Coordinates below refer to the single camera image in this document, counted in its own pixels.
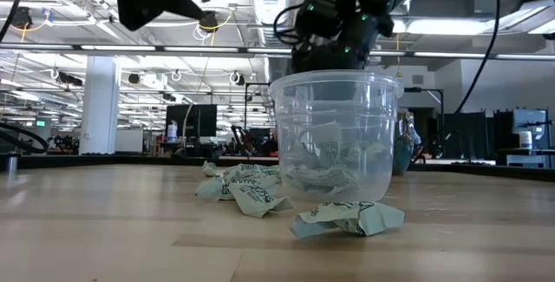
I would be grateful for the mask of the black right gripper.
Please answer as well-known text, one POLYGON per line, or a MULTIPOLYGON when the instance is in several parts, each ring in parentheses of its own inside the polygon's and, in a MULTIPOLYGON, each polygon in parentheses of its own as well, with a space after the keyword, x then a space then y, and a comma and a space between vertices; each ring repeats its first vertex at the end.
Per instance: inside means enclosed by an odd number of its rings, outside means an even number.
MULTIPOLYGON (((362 70, 368 53, 379 35, 389 35, 389 16, 372 16, 354 13, 342 19, 323 16, 316 26, 308 28, 309 34, 328 40, 308 50, 302 47, 292 53, 292 73, 319 70, 362 70)), ((356 90, 354 82, 334 82, 331 86, 332 100, 351 100, 356 90)))

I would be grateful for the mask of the clear plastic round container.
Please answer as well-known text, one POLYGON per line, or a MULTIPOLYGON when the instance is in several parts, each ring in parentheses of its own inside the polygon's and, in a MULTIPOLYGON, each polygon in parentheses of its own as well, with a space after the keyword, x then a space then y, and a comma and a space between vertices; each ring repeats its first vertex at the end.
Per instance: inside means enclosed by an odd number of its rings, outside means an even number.
POLYGON ((274 101, 279 173, 286 194, 294 199, 316 202, 378 201, 383 197, 392 177, 398 100, 403 93, 399 80, 363 70, 320 70, 312 71, 306 77, 294 74, 279 78, 271 84, 269 92, 274 101), (341 81, 356 84, 351 100, 331 99, 332 84, 341 81), (302 142, 317 157, 317 163, 308 168, 328 169, 320 166, 312 129, 333 121, 341 126, 342 144, 379 142, 385 150, 373 160, 363 158, 357 162, 344 162, 339 154, 336 165, 345 165, 356 173, 358 189, 326 194, 304 192, 291 186, 285 174, 295 167, 285 166, 285 152, 294 143, 302 142))

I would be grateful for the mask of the overhead LED light bar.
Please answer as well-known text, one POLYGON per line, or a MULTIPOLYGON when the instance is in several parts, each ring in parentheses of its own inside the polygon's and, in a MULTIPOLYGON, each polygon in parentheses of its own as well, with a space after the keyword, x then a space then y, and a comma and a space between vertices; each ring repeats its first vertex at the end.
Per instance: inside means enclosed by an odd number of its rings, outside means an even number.
MULTIPOLYGON (((51 54, 122 55, 122 56, 216 56, 291 58, 287 48, 247 48, 224 46, 147 46, 60 43, 0 43, 0 51, 21 51, 51 54)), ((484 53, 372 50, 369 57, 472 59, 484 53)))

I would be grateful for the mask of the glazed ceramic mug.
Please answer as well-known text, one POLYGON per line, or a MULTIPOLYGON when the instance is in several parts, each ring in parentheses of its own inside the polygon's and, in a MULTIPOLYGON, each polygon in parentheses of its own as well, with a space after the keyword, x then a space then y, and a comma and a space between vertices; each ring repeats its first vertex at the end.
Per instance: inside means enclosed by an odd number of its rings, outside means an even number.
POLYGON ((415 146, 420 143, 420 136, 415 131, 414 115, 408 111, 399 112, 395 125, 393 175, 403 176, 407 172, 415 146))

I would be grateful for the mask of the black monitor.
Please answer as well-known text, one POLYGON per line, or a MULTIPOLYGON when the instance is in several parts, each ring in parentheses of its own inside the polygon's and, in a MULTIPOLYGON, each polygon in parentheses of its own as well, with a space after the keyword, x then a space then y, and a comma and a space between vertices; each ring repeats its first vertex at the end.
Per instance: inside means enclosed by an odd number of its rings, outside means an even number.
POLYGON ((178 140, 183 137, 213 137, 217 133, 217 115, 218 107, 214 104, 168 106, 165 130, 170 121, 174 120, 179 125, 178 140))

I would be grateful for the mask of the white building pillar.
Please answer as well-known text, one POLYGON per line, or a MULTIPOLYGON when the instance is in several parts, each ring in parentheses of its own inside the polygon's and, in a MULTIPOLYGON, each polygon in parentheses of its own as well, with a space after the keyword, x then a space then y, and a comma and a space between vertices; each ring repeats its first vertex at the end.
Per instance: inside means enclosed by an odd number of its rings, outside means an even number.
POLYGON ((89 56, 84 83, 79 154, 113 154, 121 67, 110 56, 89 56))

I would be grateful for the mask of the white board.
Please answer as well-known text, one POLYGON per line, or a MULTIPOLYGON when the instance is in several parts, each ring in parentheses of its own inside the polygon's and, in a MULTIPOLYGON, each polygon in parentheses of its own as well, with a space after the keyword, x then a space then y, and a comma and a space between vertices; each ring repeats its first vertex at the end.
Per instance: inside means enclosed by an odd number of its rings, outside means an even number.
POLYGON ((118 129, 115 134, 116 153, 142 153, 144 131, 142 129, 118 129))

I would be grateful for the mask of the black partition screen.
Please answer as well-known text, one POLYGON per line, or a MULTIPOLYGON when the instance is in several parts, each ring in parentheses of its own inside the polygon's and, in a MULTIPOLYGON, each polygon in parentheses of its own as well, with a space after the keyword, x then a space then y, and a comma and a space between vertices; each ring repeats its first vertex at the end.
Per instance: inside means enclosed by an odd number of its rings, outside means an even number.
POLYGON ((485 112, 445 115, 443 157, 485 159, 489 155, 485 112))

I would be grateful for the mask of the grey machine cabinet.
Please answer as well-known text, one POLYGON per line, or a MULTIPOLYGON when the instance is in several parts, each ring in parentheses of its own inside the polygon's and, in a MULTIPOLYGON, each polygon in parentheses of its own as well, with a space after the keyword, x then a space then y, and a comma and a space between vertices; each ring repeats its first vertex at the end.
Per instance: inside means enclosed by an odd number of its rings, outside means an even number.
POLYGON ((532 134, 532 147, 550 147, 547 111, 543 109, 516 108, 513 110, 513 133, 519 138, 521 132, 532 134))

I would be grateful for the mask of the silver spiral air duct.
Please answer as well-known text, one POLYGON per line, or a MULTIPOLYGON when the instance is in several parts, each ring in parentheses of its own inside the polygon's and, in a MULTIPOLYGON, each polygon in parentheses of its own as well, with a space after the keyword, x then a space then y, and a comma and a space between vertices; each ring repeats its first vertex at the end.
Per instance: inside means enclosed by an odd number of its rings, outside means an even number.
MULTIPOLYGON (((256 22, 262 25, 258 29, 258 40, 266 48, 285 48, 274 34, 273 24, 279 12, 286 9, 291 0, 252 0, 256 22)), ((287 58, 264 58, 264 76, 267 82, 286 75, 290 70, 291 60, 287 58)))

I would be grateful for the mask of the black aluminium table frame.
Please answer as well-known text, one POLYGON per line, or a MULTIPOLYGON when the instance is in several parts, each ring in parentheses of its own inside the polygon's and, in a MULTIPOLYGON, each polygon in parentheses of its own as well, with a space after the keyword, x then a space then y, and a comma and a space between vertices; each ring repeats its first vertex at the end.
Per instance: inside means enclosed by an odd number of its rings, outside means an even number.
MULTIPOLYGON (((195 158, 157 158, 126 155, 24 155, 18 157, 17 165, 21 169, 82 167, 115 164, 201 166, 204 161, 204 159, 195 158)), ((555 183, 555 169, 549 168, 502 167, 455 162, 454 164, 411 164, 408 166, 408 171, 473 174, 555 183)))

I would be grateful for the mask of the small silver metal post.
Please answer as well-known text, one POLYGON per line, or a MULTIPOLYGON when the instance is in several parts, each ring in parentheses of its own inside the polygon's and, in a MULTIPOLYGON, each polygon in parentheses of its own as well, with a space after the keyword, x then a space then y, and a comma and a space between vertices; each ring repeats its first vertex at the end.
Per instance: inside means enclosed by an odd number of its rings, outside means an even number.
POLYGON ((18 159, 18 154, 8 155, 6 171, 10 179, 14 179, 17 176, 18 159))

